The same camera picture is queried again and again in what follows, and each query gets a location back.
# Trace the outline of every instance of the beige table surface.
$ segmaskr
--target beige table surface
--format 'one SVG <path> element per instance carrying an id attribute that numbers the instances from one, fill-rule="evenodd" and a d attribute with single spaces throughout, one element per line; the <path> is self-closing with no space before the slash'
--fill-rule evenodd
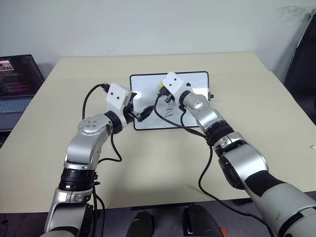
<path id="1" fill-rule="evenodd" d="M 61 59 L 0 149 L 0 212 L 48 211 L 63 170 L 67 146 L 77 131 L 82 103 L 92 86 L 129 76 L 169 71 L 208 71 L 212 105 L 266 157 L 275 177 L 302 191 L 316 190 L 316 127 L 279 80 L 253 53 Z M 105 111 L 97 90 L 86 116 Z M 97 193 L 107 207 L 209 200 L 198 177 L 209 150 L 182 129 L 135 131 L 115 136 L 123 162 L 97 168 Z M 102 157 L 115 158 L 110 141 Z M 203 185 L 221 199 L 247 194 L 226 181 L 216 155 Z"/>

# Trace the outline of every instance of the floor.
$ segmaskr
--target floor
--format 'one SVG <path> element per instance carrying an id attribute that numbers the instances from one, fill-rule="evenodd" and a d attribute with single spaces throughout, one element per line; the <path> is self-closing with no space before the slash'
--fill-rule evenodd
<path id="1" fill-rule="evenodd" d="M 316 192 L 307 193 L 316 200 Z M 234 206 L 232 201 L 225 203 Z M 253 218 L 240 216 L 221 206 L 216 201 L 196 202 L 204 206 L 211 213 L 219 226 L 225 227 L 228 237 L 268 237 L 265 226 Z M 106 210 L 105 235 L 107 237 L 124 237 L 129 224 L 135 215 L 141 210 L 147 210 L 155 217 L 154 237 L 176 237 L 183 236 L 182 230 L 182 211 L 185 205 L 163 205 L 154 208 L 114 208 Z M 259 215 L 254 204 L 235 206 L 236 209 Z M 8 230 L 5 237 L 38 237 L 43 234 L 47 213 L 17 213 L 7 214 Z M 102 218 L 98 221 L 97 235 L 100 236 Z M 3 236 L 5 225 L 0 225 L 0 237 Z"/>

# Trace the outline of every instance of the white wall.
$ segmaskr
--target white wall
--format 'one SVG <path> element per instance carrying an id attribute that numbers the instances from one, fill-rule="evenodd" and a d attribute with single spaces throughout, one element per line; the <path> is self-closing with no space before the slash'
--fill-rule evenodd
<path id="1" fill-rule="evenodd" d="M 283 80 L 315 0 L 0 0 L 0 55 L 255 51 Z"/>

